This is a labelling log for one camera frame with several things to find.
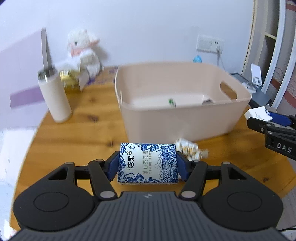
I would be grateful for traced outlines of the small white box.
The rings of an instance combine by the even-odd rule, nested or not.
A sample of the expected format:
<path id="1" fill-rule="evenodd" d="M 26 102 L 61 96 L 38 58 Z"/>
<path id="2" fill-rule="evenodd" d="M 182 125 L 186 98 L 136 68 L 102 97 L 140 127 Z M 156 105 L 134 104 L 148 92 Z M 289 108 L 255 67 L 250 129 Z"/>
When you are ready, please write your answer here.
<path id="1" fill-rule="evenodd" d="M 255 118 L 261 121 L 271 121 L 273 119 L 273 117 L 264 106 L 251 108 L 244 114 L 244 116 L 247 120 L 249 118 Z"/>

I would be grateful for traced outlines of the floral fabric scrunchie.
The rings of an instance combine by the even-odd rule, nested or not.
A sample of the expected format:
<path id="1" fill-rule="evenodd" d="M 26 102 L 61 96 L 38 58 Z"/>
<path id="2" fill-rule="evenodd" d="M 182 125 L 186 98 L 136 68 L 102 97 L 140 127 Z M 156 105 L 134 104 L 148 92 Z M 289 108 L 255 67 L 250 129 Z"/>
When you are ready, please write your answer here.
<path id="1" fill-rule="evenodd" d="M 184 138 L 180 138 L 174 142 L 176 151 L 181 152 L 189 161 L 208 158 L 209 151 L 207 149 L 199 149 L 198 144 L 193 143 Z"/>

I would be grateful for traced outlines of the blue white tissue pack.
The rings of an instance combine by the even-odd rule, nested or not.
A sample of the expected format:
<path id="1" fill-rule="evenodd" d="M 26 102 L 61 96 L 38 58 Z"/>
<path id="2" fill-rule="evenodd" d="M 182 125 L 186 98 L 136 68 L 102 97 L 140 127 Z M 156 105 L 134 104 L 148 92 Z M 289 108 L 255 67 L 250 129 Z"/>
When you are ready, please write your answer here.
<path id="1" fill-rule="evenodd" d="M 121 184 L 178 183 L 174 144 L 122 143 L 117 181 Z"/>

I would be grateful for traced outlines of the white phone stand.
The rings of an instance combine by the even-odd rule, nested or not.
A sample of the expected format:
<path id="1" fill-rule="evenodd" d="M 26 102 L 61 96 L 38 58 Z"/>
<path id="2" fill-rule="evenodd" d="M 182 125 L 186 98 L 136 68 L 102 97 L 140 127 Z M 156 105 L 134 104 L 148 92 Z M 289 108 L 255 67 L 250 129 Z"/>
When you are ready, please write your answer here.
<path id="1" fill-rule="evenodd" d="M 253 94 L 257 92 L 257 89 L 260 89 L 262 86 L 262 76 L 261 76 L 261 68 L 258 65 L 251 64 L 251 79 L 243 82 L 243 86 L 249 91 L 249 93 Z"/>

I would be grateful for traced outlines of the cream thermos bottle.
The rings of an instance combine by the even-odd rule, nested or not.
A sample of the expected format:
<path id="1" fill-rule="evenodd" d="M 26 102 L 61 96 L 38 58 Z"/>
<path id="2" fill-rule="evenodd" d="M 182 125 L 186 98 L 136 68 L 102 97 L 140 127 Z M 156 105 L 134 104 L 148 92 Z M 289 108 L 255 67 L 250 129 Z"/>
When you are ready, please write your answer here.
<path id="1" fill-rule="evenodd" d="M 38 84 L 49 112 L 56 123 L 64 123 L 72 114 L 60 75 L 55 66 L 38 72 Z"/>

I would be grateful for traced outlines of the white framed wardrobe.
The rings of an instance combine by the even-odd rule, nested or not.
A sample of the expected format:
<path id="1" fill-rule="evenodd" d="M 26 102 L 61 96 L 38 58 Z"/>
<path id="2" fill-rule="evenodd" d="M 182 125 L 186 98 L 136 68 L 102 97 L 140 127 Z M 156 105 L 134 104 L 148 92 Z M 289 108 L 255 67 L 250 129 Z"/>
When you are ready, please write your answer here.
<path id="1" fill-rule="evenodd" d="M 242 76 L 261 68 L 260 90 L 270 109 L 295 115 L 295 1 L 254 1 L 251 36 Z"/>

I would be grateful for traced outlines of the beige plastic storage basket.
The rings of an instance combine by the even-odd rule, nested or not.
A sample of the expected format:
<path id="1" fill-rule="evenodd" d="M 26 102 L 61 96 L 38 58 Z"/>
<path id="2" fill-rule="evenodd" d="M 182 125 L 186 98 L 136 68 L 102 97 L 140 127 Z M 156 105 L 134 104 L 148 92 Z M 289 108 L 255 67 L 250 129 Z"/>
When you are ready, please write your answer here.
<path id="1" fill-rule="evenodd" d="M 131 143 L 224 135 L 232 131 L 251 99 L 239 80 L 206 63 L 123 65 L 114 85 Z"/>

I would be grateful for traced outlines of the blue small figurine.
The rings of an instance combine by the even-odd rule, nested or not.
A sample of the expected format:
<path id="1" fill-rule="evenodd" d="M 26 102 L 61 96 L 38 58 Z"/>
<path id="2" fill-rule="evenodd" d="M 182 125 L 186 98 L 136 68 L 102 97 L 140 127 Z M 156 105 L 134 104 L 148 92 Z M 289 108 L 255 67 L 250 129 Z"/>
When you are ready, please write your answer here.
<path id="1" fill-rule="evenodd" d="M 193 58 L 194 63 L 202 63 L 202 58 L 200 55 L 197 55 Z"/>

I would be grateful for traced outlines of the gold white tissue box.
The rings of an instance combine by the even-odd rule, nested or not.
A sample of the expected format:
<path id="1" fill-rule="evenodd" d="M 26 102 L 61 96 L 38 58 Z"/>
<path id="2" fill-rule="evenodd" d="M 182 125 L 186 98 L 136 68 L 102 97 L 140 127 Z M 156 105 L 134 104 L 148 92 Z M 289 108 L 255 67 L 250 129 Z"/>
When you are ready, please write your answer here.
<path id="1" fill-rule="evenodd" d="M 87 70 L 82 70 L 81 72 L 74 70 L 62 70 L 59 72 L 59 75 L 66 92 L 82 92 L 90 80 Z"/>

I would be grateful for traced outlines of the white plush lamb toy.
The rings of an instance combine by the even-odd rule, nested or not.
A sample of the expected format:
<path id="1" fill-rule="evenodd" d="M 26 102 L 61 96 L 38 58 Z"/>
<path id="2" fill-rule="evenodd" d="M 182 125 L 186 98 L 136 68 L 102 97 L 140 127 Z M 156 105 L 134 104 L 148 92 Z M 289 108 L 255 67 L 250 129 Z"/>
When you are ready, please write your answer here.
<path id="1" fill-rule="evenodd" d="M 93 49 L 98 43 L 99 38 L 87 29 L 71 30 L 68 34 L 67 58 L 55 65 L 57 70 L 86 70 L 89 78 L 95 78 L 101 70 L 100 59 Z"/>

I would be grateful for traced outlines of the white wall switch socket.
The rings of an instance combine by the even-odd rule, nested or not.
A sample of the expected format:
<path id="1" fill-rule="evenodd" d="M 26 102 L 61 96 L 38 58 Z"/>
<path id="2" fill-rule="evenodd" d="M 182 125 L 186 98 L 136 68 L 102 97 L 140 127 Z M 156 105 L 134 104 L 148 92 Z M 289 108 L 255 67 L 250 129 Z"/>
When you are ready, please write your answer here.
<path id="1" fill-rule="evenodd" d="M 205 36 L 205 35 L 199 35 L 197 37 L 197 51 L 203 51 L 203 52 L 209 52 L 209 53 L 222 53 L 224 48 L 224 40 Z"/>

